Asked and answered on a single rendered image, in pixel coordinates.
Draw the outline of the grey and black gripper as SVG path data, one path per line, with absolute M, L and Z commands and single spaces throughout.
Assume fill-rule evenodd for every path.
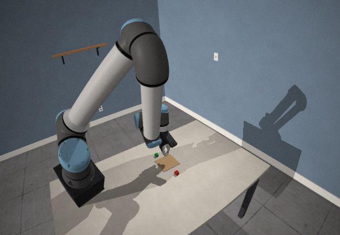
M 167 152 L 169 153 L 169 150 L 170 150 L 170 146 L 168 145 L 168 143 L 166 142 L 166 140 L 163 138 L 163 136 L 162 136 L 162 134 L 164 134 L 164 133 L 167 133 L 168 131 L 166 131 L 166 132 L 160 132 L 160 138 L 161 138 L 161 140 L 162 140 L 162 143 L 159 145 L 159 148 L 161 149 L 161 151 L 162 151 L 162 153 L 163 153 L 163 155 L 165 156 L 165 147 L 167 148 Z M 164 147 L 164 145 L 165 145 L 165 147 Z

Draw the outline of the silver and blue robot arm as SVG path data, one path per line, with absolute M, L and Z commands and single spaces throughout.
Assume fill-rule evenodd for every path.
M 162 143 L 160 132 L 169 130 L 168 107 L 162 104 L 163 85 L 169 77 L 166 49 L 147 21 L 130 19 L 73 107 L 56 117 L 58 158 L 68 186 L 85 188 L 94 180 L 95 169 L 85 133 L 91 118 L 133 66 L 141 85 L 142 101 L 142 112 L 134 114 L 136 128 L 140 128 L 149 149 Z

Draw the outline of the tan flat mat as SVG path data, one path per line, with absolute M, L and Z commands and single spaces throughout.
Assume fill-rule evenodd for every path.
M 179 165 L 180 163 L 171 155 L 164 156 L 155 161 L 155 163 L 164 171 L 168 171 L 169 169 Z

